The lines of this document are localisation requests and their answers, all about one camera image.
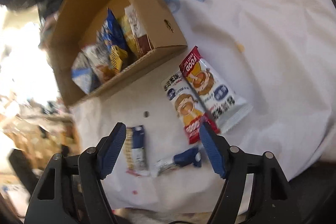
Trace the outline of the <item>rice cake packet red white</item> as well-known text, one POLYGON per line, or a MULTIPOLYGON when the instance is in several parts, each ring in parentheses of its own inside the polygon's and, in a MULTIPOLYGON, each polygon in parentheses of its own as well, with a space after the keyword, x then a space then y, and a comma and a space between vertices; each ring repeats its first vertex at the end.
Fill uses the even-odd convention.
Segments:
POLYGON ((252 105, 234 92, 202 57, 197 46, 193 47, 179 68, 221 134, 227 133, 251 112, 252 105))

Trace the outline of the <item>white bed sheet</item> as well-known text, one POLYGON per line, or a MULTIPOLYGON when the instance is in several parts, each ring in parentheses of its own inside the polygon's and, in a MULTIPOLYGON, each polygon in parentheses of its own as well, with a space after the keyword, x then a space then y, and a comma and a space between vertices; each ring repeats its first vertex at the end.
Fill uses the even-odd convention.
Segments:
MULTIPOLYGON (((165 0, 187 41, 182 54, 120 91, 72 108, 84 149, 117 122, 144 125, 151 172, 188 149, 162 88, 194 46, 252 111, 225 138, 244 152, 271 151, 288 180, 335 138, 335 7, 331 0, 165 0)), ((158 177, 127 173, 123 152, 102 181, 112 209, 212 211, 224 184, 206 157, 158 177)))

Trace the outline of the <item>yellow chip packet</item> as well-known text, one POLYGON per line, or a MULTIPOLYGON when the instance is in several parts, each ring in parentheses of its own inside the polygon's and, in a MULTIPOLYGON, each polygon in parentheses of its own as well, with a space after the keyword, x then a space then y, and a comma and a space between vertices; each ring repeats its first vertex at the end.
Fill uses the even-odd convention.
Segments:
POLYGON ((129 20, 128 20, 126 14, 123 14, 123 16, 118 18, 117 21, 118 21, 118 23, 119 23, 119 25, 122 29, 123 36, 126 40, 126 44, 133 54, 133 59, 134 60, 139 59, 139 51, 138 51, 137 40, 134 37, 134 34, 131 30, 131 26, 130 26, 130 23, 129 23, 129 20))

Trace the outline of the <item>white grey snack packet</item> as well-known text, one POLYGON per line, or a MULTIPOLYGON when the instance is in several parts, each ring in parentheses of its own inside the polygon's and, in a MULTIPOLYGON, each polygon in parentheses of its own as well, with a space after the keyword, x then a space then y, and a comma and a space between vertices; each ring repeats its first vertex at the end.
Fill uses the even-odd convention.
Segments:
POLYGON ((104 43, 89 45, 82 51, 102 84, 114 77, 115 72, 111 67, 108 49, 104 43))

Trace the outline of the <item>brown cardboard box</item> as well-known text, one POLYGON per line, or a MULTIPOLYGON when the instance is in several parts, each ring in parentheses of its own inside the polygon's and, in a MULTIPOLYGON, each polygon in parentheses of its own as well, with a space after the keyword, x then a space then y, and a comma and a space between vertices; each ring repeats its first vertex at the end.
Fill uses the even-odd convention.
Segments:
POLYGON ((187 42, 164 0, 64 0, 47 45, 66 106, 117 90, 186 47, 187 42), (151 51, 137 60, 133 59, 117 21, 130 5, 137 11, 152 46, 151 51), (106 45, 115 75, 85 94, 72 81, 71 68, 78 53, 96 43, 106 45))

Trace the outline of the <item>wafer biscuit packet blue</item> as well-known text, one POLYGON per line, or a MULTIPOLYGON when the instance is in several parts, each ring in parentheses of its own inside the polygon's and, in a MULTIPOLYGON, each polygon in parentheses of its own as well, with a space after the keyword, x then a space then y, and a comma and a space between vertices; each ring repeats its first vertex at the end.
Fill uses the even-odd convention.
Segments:
POLYGON ((123 152, 128 173, 137 177, 150 175, 146 158, 145 128, 143 125, 126 128, 123 152))

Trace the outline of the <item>brown white wafer packet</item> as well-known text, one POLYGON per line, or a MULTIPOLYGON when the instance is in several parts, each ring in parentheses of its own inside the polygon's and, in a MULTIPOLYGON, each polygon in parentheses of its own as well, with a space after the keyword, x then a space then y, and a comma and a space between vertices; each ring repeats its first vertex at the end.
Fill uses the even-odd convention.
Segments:
POLYGON ((151 42, 133 5, 125 8, 125 16, 130 26, 130 31, 127 32, 126 42, 130 50, 139 59, 152 50, 151 42))

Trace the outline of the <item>small blue white packet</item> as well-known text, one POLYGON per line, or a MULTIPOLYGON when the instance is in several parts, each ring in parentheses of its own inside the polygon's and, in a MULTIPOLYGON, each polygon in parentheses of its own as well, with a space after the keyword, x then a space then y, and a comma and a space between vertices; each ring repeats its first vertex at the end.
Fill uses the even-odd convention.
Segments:
POLYGON ((198 146, 191 147, 182 153, 157 161, 154 165, 153 176, 158 177, 165 172, 181 169, 189 165, 195 168, 202 167, 202 156, 198 146))

